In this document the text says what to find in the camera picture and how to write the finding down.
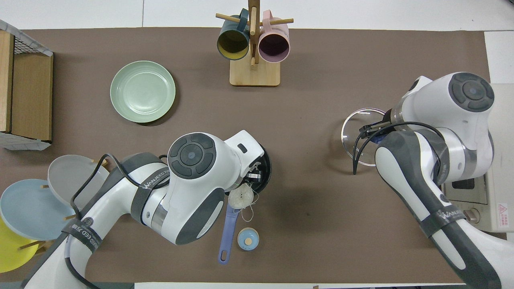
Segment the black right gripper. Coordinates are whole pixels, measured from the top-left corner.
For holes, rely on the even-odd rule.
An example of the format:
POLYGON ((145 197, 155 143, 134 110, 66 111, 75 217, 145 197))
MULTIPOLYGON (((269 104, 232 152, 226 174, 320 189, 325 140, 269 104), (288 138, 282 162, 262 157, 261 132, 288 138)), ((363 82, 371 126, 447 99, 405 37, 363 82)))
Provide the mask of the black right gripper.
POLYGON ((395 116, 394 116, 394 110, 389 109, 385 112, 383 119, 383 122, 377 122, 377 123, 371 123, 367 124, 365 126, 362 126, 359 131, 362 132, 360 134, 360 139, 367 139, 371 138, 372 140, 382 140, 384 137, 387 136, 387 134, 391 132, 397 131, 395 127, 390 127, 386 130, 380 130, 384 126, 388 124, 395 123, 395 116))

